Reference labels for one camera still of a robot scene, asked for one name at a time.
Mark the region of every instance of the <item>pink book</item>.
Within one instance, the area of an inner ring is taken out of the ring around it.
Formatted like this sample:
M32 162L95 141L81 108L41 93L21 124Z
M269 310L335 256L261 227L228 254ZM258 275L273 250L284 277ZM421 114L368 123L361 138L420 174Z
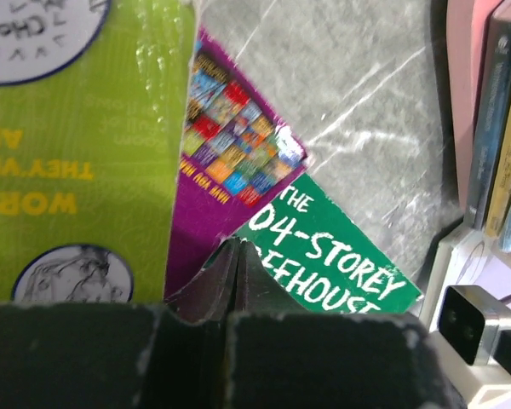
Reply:
M452 125L458 199L463 210L468 198L486 22L501 2L502 0L449 0L447 9L446 41L451 77Z

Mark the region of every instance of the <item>marble floor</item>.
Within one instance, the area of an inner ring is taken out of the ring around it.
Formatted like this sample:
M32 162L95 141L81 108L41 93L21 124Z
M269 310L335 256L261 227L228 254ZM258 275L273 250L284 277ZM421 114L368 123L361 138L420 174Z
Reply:
M206 0L203 24L311 153L310 175L411 278L461 216L446 0Z

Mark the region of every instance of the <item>purple book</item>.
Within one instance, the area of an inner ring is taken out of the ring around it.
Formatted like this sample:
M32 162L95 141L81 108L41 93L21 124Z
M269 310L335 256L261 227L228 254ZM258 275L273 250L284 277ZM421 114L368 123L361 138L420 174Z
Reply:
M165 297L187 284L221 242L299 177L306 156L290 127L201 29Z

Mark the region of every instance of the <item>colorful grid of pictures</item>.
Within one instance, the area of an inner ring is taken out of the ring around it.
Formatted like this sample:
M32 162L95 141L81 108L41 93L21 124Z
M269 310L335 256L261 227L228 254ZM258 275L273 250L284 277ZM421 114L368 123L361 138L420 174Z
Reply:
M301 164L304 152L289 127L275 127L201 50L192 75L183 153L251 207Z

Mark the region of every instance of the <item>blue oval outline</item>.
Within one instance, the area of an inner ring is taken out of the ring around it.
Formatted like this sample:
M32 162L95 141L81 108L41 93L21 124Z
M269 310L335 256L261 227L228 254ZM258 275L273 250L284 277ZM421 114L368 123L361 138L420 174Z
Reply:
M62 70L67 69L71 64L76 62L76 60L78 60L89 49L89 47L91 45L93 45L93 43L95 42L96 38L99 37L100 32L102 31L102 27L107 22L108 16L110 15L110 13L112 11L112 0L106 0L106 2L107 2L106 11L105 11L104 15L102 16L102 18L100 19L100 22L99 22L98 26L96 27L95 33L89 39L89 41L82 47L82 49L76 55L74 55L70 60L65 62L62 66L58 66L58 67L54 68L53 70L51 70L49 72L46 72L46 73L44 73L42 75L39 75L37 77L32 77L32 78L28 78L28 79L21 79L20 81L14 81L14 82L10 82L10 83L0 83L0 87L8 87L8 86L14 86L14 85L22 85L22 84L34 83L34 82L39 81L41 79L45 79L47 77L51 77L51 76L55 75L56 73L61 72Z
M135 276L133 275L133 270L130 267L130 265L116 251L110 250L110 249L108 249L108 248L106 248L106 247L104 247L102 245L92 245L90 243L71 243L69 245L58 245L56 247L53 247L52 249L44 251L43 253L41 253L36 258L33 258L32 261L30 261L28 264L26 264L25 268L23 268L23 270L20 272L19 276L15 280L14 286L13 286L13 288L11 290L11 295L9 297L10 301L15 302L15 292L17 291L17 287L19 286L19 283L20 283L21 279L25 276L25 274L28 271L28 269L30 267L32 267L35 262L40 260L42 257L47 256L49 253L52 253L53 251L57 251L57 250L60 250L60 249L65 249L67 247L80 247L82 245L90 245L91 247L94 247L96 249L102 249L102 250L105 250L105 251L110 251L115 257L118 258L118 260L123 264L123 266L127 270L127 273L129 273L129 278L130 278L130 293L129 293L129 298L127 299L125 304L130 302L133 299L133 294L135 293Z

